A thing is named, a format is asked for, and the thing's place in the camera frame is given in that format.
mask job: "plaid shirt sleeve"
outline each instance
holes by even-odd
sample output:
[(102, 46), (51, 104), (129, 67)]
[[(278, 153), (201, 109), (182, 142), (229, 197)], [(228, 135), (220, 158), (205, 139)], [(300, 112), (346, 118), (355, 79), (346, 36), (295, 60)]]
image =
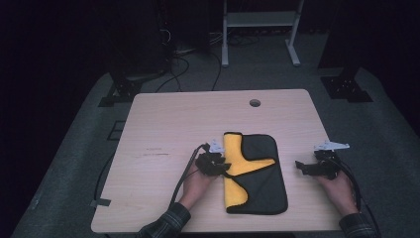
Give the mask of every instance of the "plaid shirt sleeve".
[(172, 238), (177, 237), (191, 218), (189, 211), (180, 203), (175, 203), (157, 221), (144, 226), (139, 238)]
[(361, 213), (350, 214), (340, 220), (340, 227), (346, 238), (375, 238), (378, 237), (370, 226), (367, 218)]

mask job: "yellow cloth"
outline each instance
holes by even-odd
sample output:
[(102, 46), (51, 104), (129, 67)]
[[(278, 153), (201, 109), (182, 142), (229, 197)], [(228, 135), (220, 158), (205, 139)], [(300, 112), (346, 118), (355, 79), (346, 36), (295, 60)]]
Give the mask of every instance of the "yellow cloth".
[[(242, 154), (242, 135), (225, 134), (225, 158), (231, 167), (227, 170), (230, 176), (239, 176), (245, 173), (256, 171), (274, 164), (274, 159), (266, 158), (255, 161), (247, 161)], [(247, 202), (248, 194), (239, 184), (231, 178), (224, 178), (225, 181), (225, 205), (226, 208), (234, 205), (241, 205)]]

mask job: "dark background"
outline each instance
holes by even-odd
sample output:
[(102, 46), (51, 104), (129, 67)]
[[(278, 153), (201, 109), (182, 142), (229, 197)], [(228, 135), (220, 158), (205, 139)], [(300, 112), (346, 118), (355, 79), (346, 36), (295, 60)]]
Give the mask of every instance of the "dark background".
[[(175, 40), (197, 46), (205, 45), (206, 32), (221, 30), (222, 1), (194, 2), (0, 3), (2, 237), (13, 232), (101, 75), (110, 68), (166, 70), (170, 56), (161, 44), (159, 27), (173, 30)], [(295, 4), (292, 0), (230, 0), (230, 10), (288, 10)], [(299, 32), (330, 30), (319, 67), (355, 63), (367, 68), (420, 134), (416, 60), (420, 39), (414, 34), (419, 29), (418, 12), (414, 0), (311, 0), (305, 2)]]

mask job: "person's right hand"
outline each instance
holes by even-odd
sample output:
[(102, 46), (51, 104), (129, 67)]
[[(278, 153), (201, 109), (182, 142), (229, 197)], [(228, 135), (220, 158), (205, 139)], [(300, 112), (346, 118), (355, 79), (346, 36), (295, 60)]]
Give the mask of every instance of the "person's right hand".
[(328, 198), (342, 216), (359, 213), (353, 197), (352, 183), (344, 172), (339, 171), (333, 180), (324, 177), (314, 178), (324, 187)]

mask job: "white metal stand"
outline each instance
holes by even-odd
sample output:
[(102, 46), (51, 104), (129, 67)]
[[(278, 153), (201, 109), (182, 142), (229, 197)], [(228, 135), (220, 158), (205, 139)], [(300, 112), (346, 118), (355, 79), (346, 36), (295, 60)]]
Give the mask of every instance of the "white metal stand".
[(228, 28), (229, 27), (278, 27), (292, 26), (290, 39), (286, 40), (286, 47), (289, 51), (293, 65), (300, 66), (300, 60), (294, 49), (294, 40), (299, 26), (304, 0), (299, 0), (296, 11), (288, 12), (246, 12), (228, 13), (228, 0), (224, 1), (223, 7), (223, 45), (222, 45), (222, 66), (229, 65), (228, 55)]

